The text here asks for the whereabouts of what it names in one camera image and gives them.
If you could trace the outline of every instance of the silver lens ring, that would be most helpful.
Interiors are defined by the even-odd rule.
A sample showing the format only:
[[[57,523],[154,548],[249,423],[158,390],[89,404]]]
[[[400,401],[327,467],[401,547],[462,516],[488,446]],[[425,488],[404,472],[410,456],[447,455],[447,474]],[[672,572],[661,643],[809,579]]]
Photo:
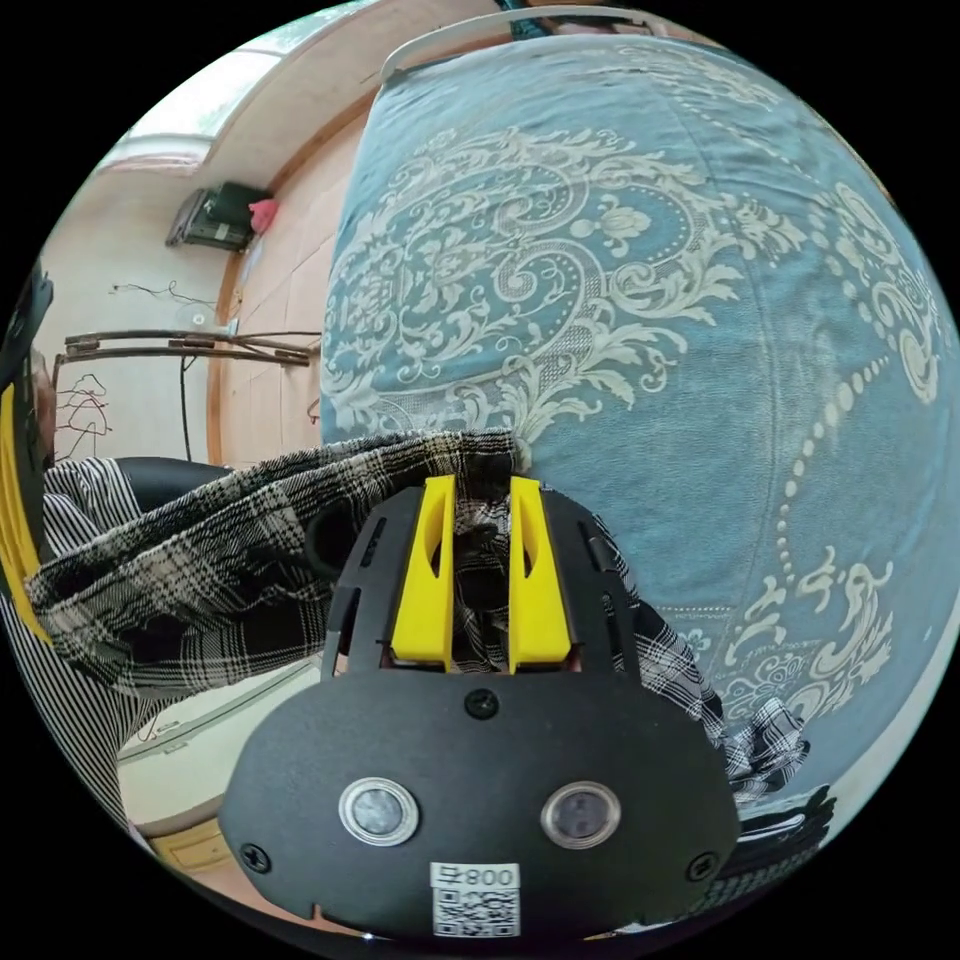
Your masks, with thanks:
[[[566,850],[589,850],[608,840],[620,824],[620,801],[602,783],[580,780],[561,787],[540,814],[543,832]]]
[[[340,795],[340,820],[347,832],[374,847],[395,847],[417,831],[420,811],[405,787],[383,777],[364,777]]]

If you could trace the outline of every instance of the yellow bracket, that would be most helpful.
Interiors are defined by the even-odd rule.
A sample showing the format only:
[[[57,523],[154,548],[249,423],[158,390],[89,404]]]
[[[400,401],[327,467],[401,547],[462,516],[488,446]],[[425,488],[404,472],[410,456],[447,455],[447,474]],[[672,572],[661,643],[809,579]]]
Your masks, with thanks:
[[[24,581],[40,569],[40,558],[20,493],[14,443],[14,389],[9,386],[0,395],[0,567],[17,616],[44,643],[50,644],[23,587]]]
[[[427,480],[391,644],[397,660],[442,663],[448,672],[453,659],[455,501],[453,476]]]
[[[550,543],[540,484],[510,481],[510,672],[560,665],[570,654],[570,632]]]

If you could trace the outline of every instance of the blue blanket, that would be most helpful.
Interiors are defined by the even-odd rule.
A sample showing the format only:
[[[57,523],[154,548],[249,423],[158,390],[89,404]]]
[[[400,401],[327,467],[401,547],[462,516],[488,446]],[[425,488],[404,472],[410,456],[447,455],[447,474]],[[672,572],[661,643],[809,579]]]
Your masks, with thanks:
[[[798,794],[850,768],[957,598],[960,349],[818,116],[639,36],[415,69],[374,104],[334,259],[324,441],[513,426],[728,718],[778,695],[807,720]]]

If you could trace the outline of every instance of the cloth pile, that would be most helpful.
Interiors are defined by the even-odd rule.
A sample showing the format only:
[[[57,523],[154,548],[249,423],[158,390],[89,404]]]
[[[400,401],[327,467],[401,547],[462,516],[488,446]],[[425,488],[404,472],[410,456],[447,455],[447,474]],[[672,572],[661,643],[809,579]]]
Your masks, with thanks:
[[[56,475],[80,466],[55,467],[50,487],[72,489]],[[464,672],[499,671],[510,477],[522,467],[506,430],[411,433],[266,461],[120,526],[109,490],[59,493],[46,507],[72,533],[52,544],[56,558],[27,593],[58,655],[111,689],[161,699],[222,687],[322,650],[337,576],[370,511],[454,474],[454,660]],[[773,698],[745,728],[728,730],[692,651],[640,598],[600,526],[630,596],[644,686],[702,724],[724,752],[738,804],[784,786],[809,752],[801,722]]]

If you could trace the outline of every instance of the blue patterned quilt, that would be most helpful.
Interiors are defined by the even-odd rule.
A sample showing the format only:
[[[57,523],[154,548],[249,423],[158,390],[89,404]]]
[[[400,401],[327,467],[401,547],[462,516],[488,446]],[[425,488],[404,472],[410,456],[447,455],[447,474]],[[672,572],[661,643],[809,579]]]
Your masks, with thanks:
[[[323,349],[326,442],[512,425],[728,718],[775,694],[807,720],[798,794],[873,743],[946,628],[953,321],[869,171],[736,58],[571,36],[396,75]]]

